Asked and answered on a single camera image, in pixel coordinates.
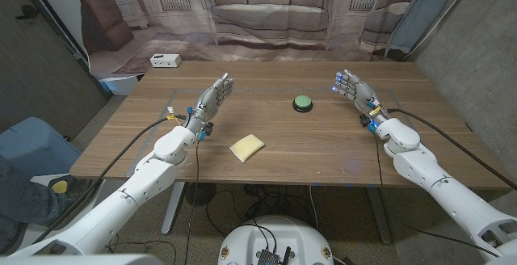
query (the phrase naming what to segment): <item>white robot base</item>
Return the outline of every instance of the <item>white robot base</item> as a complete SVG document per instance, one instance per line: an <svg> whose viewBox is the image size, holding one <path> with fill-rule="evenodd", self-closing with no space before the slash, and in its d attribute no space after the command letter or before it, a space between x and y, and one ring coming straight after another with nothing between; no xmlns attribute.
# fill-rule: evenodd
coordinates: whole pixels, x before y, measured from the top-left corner
<svg viewBox="0 0 517 265"><path fill-rule="evenodd" d="M265 238L252 220L247 221L223 241L218 265L276 265L278 262L288 265L334 264L328 241L303 221L278 215L257 217L255 220L259 226L275 235L276 245L267 230L262 229Z"/></svg>

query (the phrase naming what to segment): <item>yellow sponge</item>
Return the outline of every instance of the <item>yellow sponge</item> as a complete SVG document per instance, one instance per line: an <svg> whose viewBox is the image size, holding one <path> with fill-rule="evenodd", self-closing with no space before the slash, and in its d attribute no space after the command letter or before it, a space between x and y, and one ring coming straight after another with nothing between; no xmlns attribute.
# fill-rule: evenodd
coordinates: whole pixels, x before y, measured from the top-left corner
<svg viewBox="0 0 517 265"><path fill-rule="evenodd" d="M264 142L260 141L253 134L243 137L229 149L241 160L245 162L253 153L264 147Z"/></svg>

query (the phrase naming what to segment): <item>table leg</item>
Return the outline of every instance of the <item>table leg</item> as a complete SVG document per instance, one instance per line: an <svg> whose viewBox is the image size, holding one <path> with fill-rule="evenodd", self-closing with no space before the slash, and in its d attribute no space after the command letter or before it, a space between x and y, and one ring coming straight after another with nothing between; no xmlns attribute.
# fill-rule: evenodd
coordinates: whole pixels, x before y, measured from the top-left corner
<svg viewBox="0 0 517 265"><path fill-rule="evenodd" d="M167 206L167 212L163 217L162 233L168 234L172 229L172 223L176 212L179 209L179 202L181 201L181 195L183 194L183 188L185 182L175 182L172 184L172 193L170 194L169 205Z"/></svg>
<svg viewBox="0 0 517 265"><path fill-rule="evenodd" d="M373 209L373 214L379 228L380 240L385 244L391 244L392 237L389 231L388 218L386 217L385 206L380 197L380 191L377 187L367 187L368 198Z"/></svg>

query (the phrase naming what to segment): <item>green button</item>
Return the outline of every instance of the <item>green button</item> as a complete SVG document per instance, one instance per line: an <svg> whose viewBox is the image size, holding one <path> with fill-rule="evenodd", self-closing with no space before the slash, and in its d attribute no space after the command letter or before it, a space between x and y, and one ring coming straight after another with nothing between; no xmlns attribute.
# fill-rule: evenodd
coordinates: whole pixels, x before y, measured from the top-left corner
<svg viewBox="0 0 517 265"><path fill-rule="evenodd" d="M307 96L307 95L298 95L295 99L294 99L294 103L298 106L298 107L308 107L310 104L311 104L311 100L310 100L310 97Z"/></svg>

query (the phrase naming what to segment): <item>blue wrist component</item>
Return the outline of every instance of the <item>blue wrist component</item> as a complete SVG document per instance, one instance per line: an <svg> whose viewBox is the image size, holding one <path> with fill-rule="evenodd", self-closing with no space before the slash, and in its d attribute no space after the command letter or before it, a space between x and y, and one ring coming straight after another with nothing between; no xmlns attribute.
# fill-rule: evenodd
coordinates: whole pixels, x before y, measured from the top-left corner
<svg viewBox="0 0 517 265"><path fill-rule="evenodd" d="M374 133L377 129L377 127L373 123L368 124L367 128L368 128L368 131L370 131L372 133Z"/></svg>
<svg viewBox="0 0 517 265"><path fill-rule="evenodd" d="M204 140L204 138L207 136L207 133L201 132L200 137L198 138L199 141Z"/></svg>

